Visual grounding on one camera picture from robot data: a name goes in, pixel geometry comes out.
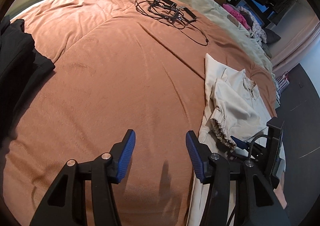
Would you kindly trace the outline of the light grey jacket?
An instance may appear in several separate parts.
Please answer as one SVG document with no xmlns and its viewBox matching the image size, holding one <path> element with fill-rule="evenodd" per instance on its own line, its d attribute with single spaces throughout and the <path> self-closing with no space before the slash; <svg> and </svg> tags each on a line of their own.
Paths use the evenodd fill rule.
<svg viewBox="0 0 320 226">
<path fill-rule="evenodd" d="M 250 141 L 257 133 L 266 132 L 271 119 L 256 82 L 209 54 L 205 59 L 206 107 L 199 140 L 217 152 L 217 144 L 235 150 L 232 137 Z"/>
</svg>

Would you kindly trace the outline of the folded black clothes stack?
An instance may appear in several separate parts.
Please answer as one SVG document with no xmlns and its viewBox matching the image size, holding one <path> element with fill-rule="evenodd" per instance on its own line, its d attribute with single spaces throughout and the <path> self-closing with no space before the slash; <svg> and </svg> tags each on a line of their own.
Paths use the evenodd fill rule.
<svg viewBox="0 0 320 226">
<path fill-rule="evenodd" d="M 24 20 L 1 21 L 1 139 L 36 88 L 55 69 L 54 63 L 35 49 Z"/>
</svg>

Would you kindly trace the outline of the brown bed cover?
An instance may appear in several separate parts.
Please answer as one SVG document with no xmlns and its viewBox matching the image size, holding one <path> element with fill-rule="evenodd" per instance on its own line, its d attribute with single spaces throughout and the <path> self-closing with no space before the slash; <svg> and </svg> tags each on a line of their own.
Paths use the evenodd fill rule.
<svg viewBox="0 0 320 226">
<path fill-rule="evenodd" d="M 123 225 L 185 225 L 193 169 L 185 134 L 205 108 L 204 59 L 254 80 L 270 115 L 270 73 L 202 14 L 184 31 L 136 11 L 135 0 L 46 0 L 22 15 L 55 72 L 6 138 L 4 201 L 28 225 L 69 159 L 93 160 L 136 133 L 113 192 Z"/>
</svg>

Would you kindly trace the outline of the dark grey cushion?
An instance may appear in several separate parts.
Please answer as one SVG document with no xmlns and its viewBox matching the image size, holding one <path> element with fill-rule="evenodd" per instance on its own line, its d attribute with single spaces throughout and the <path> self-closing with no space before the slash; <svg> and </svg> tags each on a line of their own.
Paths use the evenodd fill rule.
<svg viewBox="0 0 320 226">
<path fill-rule="evenodd" d="M 281 40 L 281 37 L 277 35 L 274 31 L 268 28 L 263 29 L 266 33 L 266 43 L 267 44 L 274 44 Z"/>
</svg>

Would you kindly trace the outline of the floral patterned blanket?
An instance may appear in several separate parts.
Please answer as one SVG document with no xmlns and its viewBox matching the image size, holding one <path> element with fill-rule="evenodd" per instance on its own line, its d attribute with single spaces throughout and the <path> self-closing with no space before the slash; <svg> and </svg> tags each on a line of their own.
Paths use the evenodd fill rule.
<svg viewBox="0 0 320 226">
<path fill-rule="evenodd" d="M 267 35 L 263 28 L 258 23 L 256 17 L 249 11 L 248 9 L 238 6 L 240 14 L 246 19 L 249 27 L 250 27 L 250 35 L 254 38 L 257 43 L 262 46 L 267 42 Z"/>
</svg>

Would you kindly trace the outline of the pink curtain right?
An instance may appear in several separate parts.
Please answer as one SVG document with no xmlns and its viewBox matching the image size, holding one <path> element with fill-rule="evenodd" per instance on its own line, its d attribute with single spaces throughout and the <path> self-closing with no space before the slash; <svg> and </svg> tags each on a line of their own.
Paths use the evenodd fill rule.
<svg viewBox="0 0 320 226">
<path fill-rule="evenodd" d="M 273 73 L 276 76 L 291 71 L 319 42 L 319 18 L 314 16 L 299 32 L 272 58 Z"/>
</svg>

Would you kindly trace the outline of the pink garment on bench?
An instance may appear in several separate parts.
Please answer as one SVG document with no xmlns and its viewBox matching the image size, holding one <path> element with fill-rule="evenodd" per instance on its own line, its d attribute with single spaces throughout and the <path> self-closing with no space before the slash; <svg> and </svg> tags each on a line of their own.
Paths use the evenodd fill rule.
<svg viewBox="0 0 320 226">
<path fill-rule="evenodd" d="M 242 24 L 242 26 L 247 29 L 250 30 L 251 27 L 249 26 L 249 24 L 247 23 L 246 19 L 244 18 L 244 16 L 232 5 L 230 4 L 223 4 L 223 8 L 229 13 L 231 14 L 239 23 Z"/>
</svg>

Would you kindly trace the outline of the beige duvet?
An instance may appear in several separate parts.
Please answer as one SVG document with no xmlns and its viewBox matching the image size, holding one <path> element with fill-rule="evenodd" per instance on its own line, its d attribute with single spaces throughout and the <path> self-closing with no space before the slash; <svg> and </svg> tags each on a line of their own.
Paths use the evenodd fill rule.
<svg viewBox="0 0 320 226">
<path fill-rule="evenodd" d="M 242 24 L 235 25 L 231 22 L 231 15 L 214 0 L 178 0 L 200 14 L 207 17 L 217 26 L 221 27 L 245 53 L 258 65 L 272 73 L 271 61 L 267 58 L 264 50 L 253 37 L 251 31 Z"/>
</svg>

